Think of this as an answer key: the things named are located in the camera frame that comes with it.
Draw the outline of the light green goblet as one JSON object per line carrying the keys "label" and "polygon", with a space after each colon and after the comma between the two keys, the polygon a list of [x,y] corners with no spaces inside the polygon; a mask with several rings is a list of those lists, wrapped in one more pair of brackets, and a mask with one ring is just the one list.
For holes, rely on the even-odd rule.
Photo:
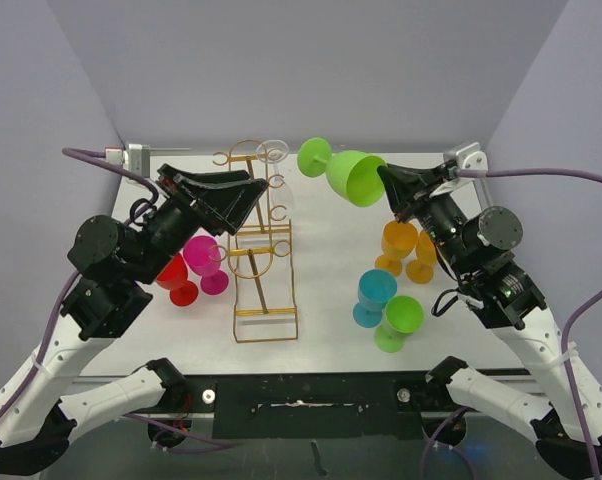
{"label": "light green goblet", "polygon": [[297,166],[303,175],[325,175],[337,195],[362,208],[374,205],[384,196],[378,168],[386,165],[381,157],[358,150],[334,153],[328,141],[320,137],[304,142],[297,153]]}

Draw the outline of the clear wine glass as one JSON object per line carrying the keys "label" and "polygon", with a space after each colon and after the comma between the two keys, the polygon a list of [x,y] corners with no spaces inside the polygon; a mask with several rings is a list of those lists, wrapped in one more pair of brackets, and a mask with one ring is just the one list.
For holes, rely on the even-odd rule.
{"label": "clear wine glass", "polygon": [[256,155],[268,167],[270,217],[276,222],[289,221],[294,211],[294,197],[279,168],[289,155],[289,147],[282,140],[270,139],[258,145]]}

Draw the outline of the cyan goblet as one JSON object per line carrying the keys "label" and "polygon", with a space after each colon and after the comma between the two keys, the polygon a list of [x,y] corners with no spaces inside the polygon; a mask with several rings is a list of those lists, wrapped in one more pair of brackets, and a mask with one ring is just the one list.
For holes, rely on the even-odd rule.
{"label": "cyan goblet", "polygon": [[386,270],[371,269],[362,274],[358,282],[358,301],[352,311],[355,323],[363,328],[376,327],[397,290],[395,277]]}

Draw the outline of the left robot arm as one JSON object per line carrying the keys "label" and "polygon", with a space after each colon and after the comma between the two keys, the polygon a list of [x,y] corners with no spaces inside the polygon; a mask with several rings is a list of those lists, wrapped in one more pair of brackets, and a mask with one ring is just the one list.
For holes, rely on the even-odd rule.
{"label": "left robot arm", "polygon": [[267,190],[245,171],[188,173],[165,165],[126,222],[96,215],[68,258],[78,272],[55,325],[0,390],[0,474],[31,476],[85,433],[140,409],[180,409],[184,376],[167,359],[80,394],[68,388],[152,301],[147,288],[199,231],[234,234]]}

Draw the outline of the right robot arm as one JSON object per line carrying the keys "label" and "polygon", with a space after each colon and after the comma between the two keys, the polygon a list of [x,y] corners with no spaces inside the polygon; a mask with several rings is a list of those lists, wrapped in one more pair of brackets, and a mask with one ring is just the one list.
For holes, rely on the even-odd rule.
{"label": "right robot arm", "polygon": [[559,328],[544,295],[514,261],[523,227],[501,206],[467,218],[451,192],[483,172],[448,160],[432,169],[388,164],[377,170],[395,219],[417,220],[456,280],[456,293],[484,328],[519,358],[543,393],[525,394],[449,356],[426,376],[440,409],[474,409],[534,444],[568,479],[602,476],[602,386]]}

